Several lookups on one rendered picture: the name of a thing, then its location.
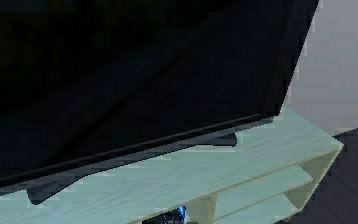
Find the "black television set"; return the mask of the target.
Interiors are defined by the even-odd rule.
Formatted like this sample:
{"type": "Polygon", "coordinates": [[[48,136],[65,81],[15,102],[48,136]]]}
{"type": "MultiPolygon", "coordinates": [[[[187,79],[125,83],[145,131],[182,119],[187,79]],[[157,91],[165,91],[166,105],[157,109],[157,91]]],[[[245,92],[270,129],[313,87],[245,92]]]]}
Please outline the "black television set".
{"type": "Polygon", "coordinates": [[[235,0],[10,113],[0,196],[39,204],[78,179],[271,121],[319,0],[235,0]]]}

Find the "pale green television stand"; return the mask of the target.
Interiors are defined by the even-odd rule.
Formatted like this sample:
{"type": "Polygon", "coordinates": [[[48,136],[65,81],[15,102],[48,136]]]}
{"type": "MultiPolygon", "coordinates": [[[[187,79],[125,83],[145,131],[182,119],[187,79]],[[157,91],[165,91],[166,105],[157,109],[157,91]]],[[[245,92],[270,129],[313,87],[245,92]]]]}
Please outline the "pale green television stand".
{"type": "Polygon", "coordinates": [[[274,224],[302,210],[341,142],[289,107],[265,124],[88,162],[0,190],[0,224],[143,224],[181,209],[188,224],[274,224]]]}

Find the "black and blue box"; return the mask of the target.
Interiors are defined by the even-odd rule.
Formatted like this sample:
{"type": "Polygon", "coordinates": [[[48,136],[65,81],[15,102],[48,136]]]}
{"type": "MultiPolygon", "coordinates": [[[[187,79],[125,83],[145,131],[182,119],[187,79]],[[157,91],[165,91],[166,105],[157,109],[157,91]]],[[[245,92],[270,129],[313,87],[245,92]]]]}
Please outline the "black and blue box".
{"type": "Polygon", "coordinates": [[[142,224],[184,224],[186,207],[180,206],[174,210],[144,220],[142,224]]]}

